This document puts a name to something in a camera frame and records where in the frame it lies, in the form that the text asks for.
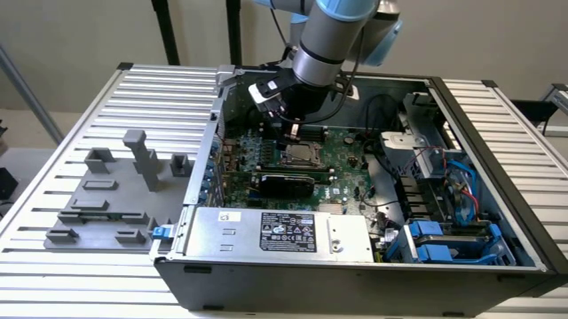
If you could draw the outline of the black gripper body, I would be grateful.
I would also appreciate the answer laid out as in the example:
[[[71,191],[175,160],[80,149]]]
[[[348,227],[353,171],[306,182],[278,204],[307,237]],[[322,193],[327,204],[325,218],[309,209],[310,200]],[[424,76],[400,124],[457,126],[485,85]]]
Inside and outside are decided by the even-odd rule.
[[[305,116],[319,111],[329,94],[334,99],[338,92],[335,81],[326,86],[314,86],[303,82],[293,71],[282,71],[279,74],[283,78],[283,89],[281,91],[283,111],[279,118],[298,125],[314,124],[330,119],[338,113],[338,106],[318,118],[306,120]]]

